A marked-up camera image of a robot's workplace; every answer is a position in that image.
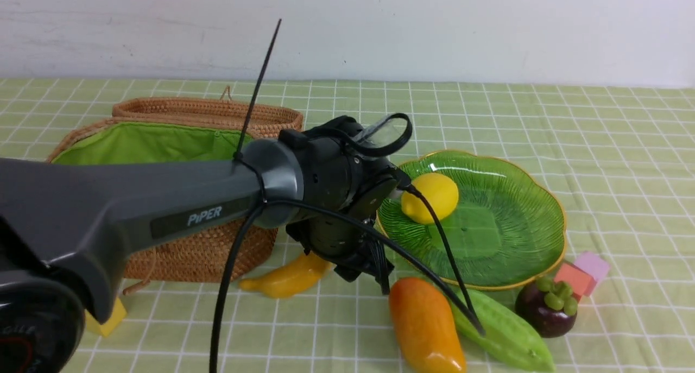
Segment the wicker basket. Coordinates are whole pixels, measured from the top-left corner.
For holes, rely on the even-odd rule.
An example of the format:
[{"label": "wicker basket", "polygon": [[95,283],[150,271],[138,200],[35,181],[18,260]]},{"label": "wicker basket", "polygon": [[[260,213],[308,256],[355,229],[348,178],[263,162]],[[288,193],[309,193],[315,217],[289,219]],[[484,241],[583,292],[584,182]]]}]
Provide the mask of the wicker basket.
[{"label": "wicker basket", "polygon": [[[232,100],[229,86],[224,89],[219,100],[196,98],[137,98],[115,104],[113,116],[131,118],[162,118],[165,121],[175,118],[179,122],[192,125],[231,125],[244,124],[249,103]],[[279,106],[254,104],[249,128],[263,138],[274,138],[283,129],[302,130],[304,117],[297,111]]]},{"label": "wicker basket", "polygon": [[[218,130],[241,130],[248,103],[194,98],[139,98],[115,104],[114,117],[72,131],[48,158],[53,162],[80,140],[123,122],[164,123]],[[292,109],[254,106],[248,127],[251,138],[272,138],[282,129],[302,130],[304,118]],[[219,282],[231,243],[243,220],[211,227],[148,251],[133,254],[124,277],[140,279],[124,294],[135,292],[149,281]],[[251,227],[236,259],[231,279],[265,262],[273,251],[277,229]]]}]

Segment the black cable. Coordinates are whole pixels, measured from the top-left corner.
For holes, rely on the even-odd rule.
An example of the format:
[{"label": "black cable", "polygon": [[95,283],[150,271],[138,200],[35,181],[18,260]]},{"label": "black cable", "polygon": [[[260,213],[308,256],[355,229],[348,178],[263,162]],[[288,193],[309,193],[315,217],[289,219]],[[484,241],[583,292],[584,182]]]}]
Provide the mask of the black cable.
[{"label": "black cable", "polygon": [[249,231],[261,213],[265,210],[265,203],[261,203],[256,206],[251,213],[246,217],[244,223],[241,225],[240,229],[236,233],[236,238],[229,249],[229,255],[226,258],[226,264],[224,264],[224,271],[222,274],[222,279],[219,282],[219,293],[218,299],[215,303],[215,315],[213,317],[213,330],[210,340],[210,373],[216,373],[217,371],[217,361],[218,361],[218,351],[219,351],[219,331],[222,329],[222,316],[224,313],[224,301],[226,301],[226,292],[229,290],[229,283],[231,282],[231,274],[234,270],[234,262],[236,262],[236,256],[239,254],[239,249],[241,248],[241,242],[243,241],[246,233]]},{"label": "black cable", "polygon": [[459,299],[459,297],[456,296],[456,293],[454,293],[454,291],[449,286],[447,286],[447,284],[445,284],[445,282],[442,281],[442,279],[440,279],[440,277],[437,276],[437,274],[435,274],[431,269],[427,268],[427,266],[420,262],[420,260],[418,260],[416,257],[411,255],[409,252],[405,251],[405,249],[400,247],[397,243],[393,242],[393,240],[377,232],[377,230],[373,229],[373,227],[369,227],[363,224],[362,222],[359,222],[358,220],[351,219],[350,217],[344,214],[340,214],[338,212],[334,212],[333,210],[326,210],[322,207],[317,207],[308,203],[304,203],[301,200],[275,199],[268,200],[268,202],[265,203],[260,203],[258,206],[254,207],[253,210],[251,210],[251,213],[247,216],[246,220],[244,221],[244,224],[238,230],[236,237],[234,238],[234,242],[232,243],[231,249],[229,250],[228,259],[226,260],[226,264],[224,265],[223,277],[219,282],[219,294],[217,303],[215,304],[215,316],[213,318],[213,333],[210,342],[210,373],[216,373],[217,371],[219,329],[222,326],[224,301],[226,299],[226,292],[228,292],[229,290],[229,283],[231,282],[231,272],[234,268],[234,262],[236,261],[236,256],[239,253],[241,242],[243,241],[246,232],[248,232],[248,229],[253,224],[254,219],[258,218],[258,216],[261,215],[261,212],[263,212],[263,210],[274,205],[292,205],[302,209],[310,210],[318,214],[323,214],[338,220],[342,220],[343,222],[350,224],[353,227],[357,227],[358,229],[363,230],[368,235],[371,235],[376,240],[382,242],[382,244],[395,251],[398,255],[404,257],[404,259],[409,261],[415,268],[419,269],[420,272],[425,274],[425,276],[429,277],[429,279],[432,282],[434,282],[434,284],[437,285],[437,287],[439,287],[439,289],[441,289],[442,292],[444,292],[444,294],[454,303],[454,305],[460,309],[464,316],[476,328],[480,336],[485,336],[485,330],[482,327],[482,324],[480,324],[480,321],[477,319],[477,316],[474,313],[471,313],[471,311],[466,307],[466,305],[461,301],[461,299]]},{"label": "black cable", "polygon": [[338,140],[343,141],[345,145],[354,150],[357,153],[360,153],[360,155],[367,156],[367,157],[387,157],[389,155],[392,155],[393,153],[396,153],[398,150],[403,148],[408,141],[410,140],[410,136],[413,134],[413,124],[410,122],[410,118],[407,116],[407,114],[402,113],[402,112],[397,112],[397,113],[392,113],[389,116],[389,120],[391,119],[402,119],[406,121],[405,125],[405,131],[403,131],[403,134],[398,137],[397,140],[393,141],[389,145],[382,146],[380,148],[370,148],[368,146],[363,146],[359,145],[355,140],[352,139],[351,136],[349,136],[347,133],[345,133],[342,130],[338,130],[337,128],[327,128],[324,126],[317,126],[315,128],[312,128],[310,130],[305,131],[305,135],[311,140],[312,138],[320,138],[320,137],[330,137],[330,138],[337,138]]},{"label": "black cable", "polygon": [[369,251],[374,258],[374,264],[377,267],[376,278],[377,282],[379,282],[379,286],[382,287],[382,294],[389,294],[389,265],[387,262],[386,253],[384,252],[384,245],[371,239],[369,242],[367,242],[367,244],[369,244]]},{"label": "black cable", "polygon": [[249,127],[249,123],[251,122],[251,113],[254,110],[254,105],[256,105],[256,98],[258,98],[258,91],[261,89],[261,82],[263,81],[263,76],[266,73],[266,68],[268,68],[268,61],[270,61],[270,54],[273,52],[273,46],[275,45],[275,39],[277,37],[277,32],[280,30],[280,23],[282,22],[282,19],[279,19],[277,21],[277,25],[275,26],[275,33],[273,34],[273,39],[270,40],[270,47],[268,47],[268,51],[266,52],[266,59],[263,61],[263,66],[261,67],[261,75],[258,76],[258,80],[256,81],[256,87],[254,88],[254,94],[251,96],[251,102],[249,103],[249,111],[246,113],[246,119],[244,120],[244,125],[241,128],[241,135],[239,136],[239,145],[236,147],[236,152],[234,152],[234,160],[240,160],[242,155],[241,155],[241,147],[244,144],[244,137],[246,136],[246,129]]},{"label": "black cable", "polygon": [[442,227],[441,222],[439,218],[437,217],[437,213],[435,213],[434,209],[432,209],[432,205],[429,204],[427,201],[427,198],[425,198],[424,195],[422,195],[419,190],[415,188],[413,185],[409,185],[407,187],[404,187],[405,192],[409,192],[412,195],[415,195],[424,205],[427,207],[427,210],[429,211],[429,214],[432,215],[432,219],[434,219],[434,225],[437,226],[437,230],[439,231],[439,234],[441,235],[441,241],[444,243],[444,249],[446,250],[446,255],[449,258],[449,264],[451,264],[452,270],[454,270],[454,275],[456,276],[456,281],[459,282],[459,287],[461,288],[461,291],[464,294],[464,298],[466,299],[466,304],[469,306],[469,309],[471,310],[472,314],[476,314],[476,310],[473,308],[473,303],[471,301],[471,297],[469,296],[469,292],[466,289],[466,284],[464,284],[464,279],[461,277],[461,272],[459,272],[459,267],[456,265],[456,260],[454,259],[454,253],[451,252],[451,246],[449,245],[449,240],[446,238],[446,234],[444,233],[444,227]]}]

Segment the toy block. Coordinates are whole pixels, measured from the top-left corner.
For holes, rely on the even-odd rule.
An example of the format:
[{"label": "toy block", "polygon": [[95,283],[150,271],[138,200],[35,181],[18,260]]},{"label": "toy block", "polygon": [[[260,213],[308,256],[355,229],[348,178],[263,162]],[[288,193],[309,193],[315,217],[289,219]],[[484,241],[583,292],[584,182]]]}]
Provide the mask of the toy block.
[{"label": "toy block", "polygon": [[120,324],[121,321],[125,319],[126,314],[126,308],[124,308],[121,299],[118,298],[116,299],[116,302],[113,305],[113,312],[111,313],[111,317],[104,324],[99,324],[97,319],[93,318],[92,315],[89,314],[89,312],[85,311],[87,331],[90,331],[91,333],[95,333],[106,338],[107,336],[111,335],[111,333],[116,329],[118,324]]},{"label": "toy block", "polygon": [[574,267],[572,264],[564,262],[558,273],[554,277],[555,282],[565,281],[572,287],[574,298],[579,302],[583,296],[586,296],[586,291],[595,282],[593,277]]},{"label": "toy block", "polygon": [[586,294],[584,294],[585,296],[590,296],[596,286],[608,276],[608,272],[610,271],[610,265],[605,260],[601,259],[601,257],[590,251],[582,252],[574,261],[573,265],[593,277],[593,286],[586,291]]}]

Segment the piper logo text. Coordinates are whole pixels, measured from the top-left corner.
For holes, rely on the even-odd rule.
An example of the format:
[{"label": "piper logo text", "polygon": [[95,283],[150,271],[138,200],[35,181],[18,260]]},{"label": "piper logo text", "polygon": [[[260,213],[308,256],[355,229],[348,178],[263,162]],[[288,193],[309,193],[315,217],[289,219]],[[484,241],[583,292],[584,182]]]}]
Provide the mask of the piper logo text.
[{"label": "piper logo text", "polygon": [[202,220],[210,220],[210,219],[216,219],[219,217],[219,213],[222,211],[222,207],[213,207],[212,209],[209,210],[203,210],[202,212],[199,213],[193,213],[188,216],[188,225],[195,225],[195,224],[200,224]]}]

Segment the toy cucumber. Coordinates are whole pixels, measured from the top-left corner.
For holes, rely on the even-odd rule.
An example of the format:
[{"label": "toy cucumber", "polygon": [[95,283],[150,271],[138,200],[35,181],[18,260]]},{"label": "toy cucumber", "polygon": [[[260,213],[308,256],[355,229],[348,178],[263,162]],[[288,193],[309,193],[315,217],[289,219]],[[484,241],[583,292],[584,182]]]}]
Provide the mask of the toy cucumber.
[{"label": "toy cucumber", "polygon": [[[464,301],[461,290],[454,288],[454,291]],[[548,346],[529,323],[482,292],[469,289],[469,296],[486,336],[481,338],[471,322],[449,301],[457,331],[509,366],[526,371],[555,371]]]}]

